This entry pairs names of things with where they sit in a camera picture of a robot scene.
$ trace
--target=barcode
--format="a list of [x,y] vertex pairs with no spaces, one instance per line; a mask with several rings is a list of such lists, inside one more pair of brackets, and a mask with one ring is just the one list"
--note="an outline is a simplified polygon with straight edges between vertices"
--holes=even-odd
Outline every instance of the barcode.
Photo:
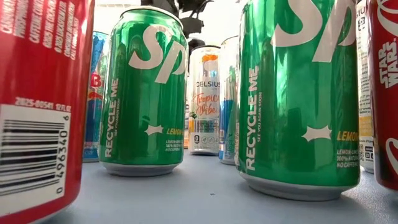
[[70,113],[0,107],[0,216],[64,195]]

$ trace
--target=sprite logo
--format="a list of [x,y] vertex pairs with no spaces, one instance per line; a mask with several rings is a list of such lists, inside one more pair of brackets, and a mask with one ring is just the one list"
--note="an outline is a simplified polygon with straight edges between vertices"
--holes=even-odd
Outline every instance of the sprite logo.
[[[289,6],[301,20],[303,28],[296,34],[289,34],[276,25],[271,44],[275,47],[291,47],[307,43],[320,32],[323,24],[322,14],[312,0],[288,0]],[[335,0],[330,17],[318,44],[313,62],[331,62],[338,38],[344,25],[347,8],[351,10],[351,25],[348,35],[340,46],[349,46],[355,41],[355,3],[353,0]]]
[[[156,33],[162,32],[166,35],[166,37],[171,40],[173,36],[172,30],[163,25],[150,25],[145,29],[142,38],[144,39],[144,44],[150,53],[149,60],[141,60],[136,52],[132,53],[132,57],[130,58],[129,65],[136,69],[153,69],[158,67],[163,62],[163,50],[159,45],[156,39]],[[175,62],[177,61],[177,57],[179,53],[182,53],[182,60],[178,68],[173,72],[173,67]],[[185,47],[173,41],[170,51],[168,52],[166,59],[164,60],[159,73],[156,76],[156,83],[167,83],[171,74],[173,75],[181,75],[185,72]]]

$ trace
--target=white star graphic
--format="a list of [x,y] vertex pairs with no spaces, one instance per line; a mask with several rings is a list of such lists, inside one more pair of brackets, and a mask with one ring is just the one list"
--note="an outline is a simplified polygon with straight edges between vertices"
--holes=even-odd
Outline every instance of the white star graphic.
[[302,136],[308,142],[313,139],[325,138],[330,139],[331,130],[329,129],[329,125],[326,125],[322,129],[314,129],[307,126],[307,132]]
[[154,134],[154,133],[160,133],[161,134],[162,131],[163,131],[163,127],[161,125],[159,125],[157,127],[153,127],[151,125],[148,125],[148,128],[147,128],[147,130],[145,132],[148,134],[148,136],[150,136],[151,134]]

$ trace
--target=black object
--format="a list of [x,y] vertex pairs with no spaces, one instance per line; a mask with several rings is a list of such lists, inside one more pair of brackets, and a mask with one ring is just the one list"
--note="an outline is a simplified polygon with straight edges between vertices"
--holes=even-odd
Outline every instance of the black object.
[[154,6],[159,9],[171,12],[178,17],[178,11],[182,12],[192,11],[190,17],[182,18],[181,23],[184,26],[183,32],[186,38],[189,34],[201,33],[201,28],[204,26],[203,21],[198,19],[199,13],[205,10],[206,4],[212,2],[212,0],[177,0],[179,8],[174,3],[174,0],[141,0],[141,6]]
[[192,39],[188,42],[188,51],[189,51],[189,56],[188,56],[188,65],[190,63],[190,59],[191,59],[191,53],[192,50],[197,48],[197,47],[201,47],[201,46],[205,46],[206,43],[203,40],[200,39]]

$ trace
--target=blue can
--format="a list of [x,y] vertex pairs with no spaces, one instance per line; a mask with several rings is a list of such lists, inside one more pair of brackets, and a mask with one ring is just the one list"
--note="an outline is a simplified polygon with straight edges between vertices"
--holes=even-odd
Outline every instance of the blue can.
[[238,36],[221,44],[220,52],[220,141],[218,157],[224,164],[235,165],[236,66]]
[[90,86],[87,93],[86,132],[83,162],[98,162],[104,78],[108,56],[108,34],[94,31]]

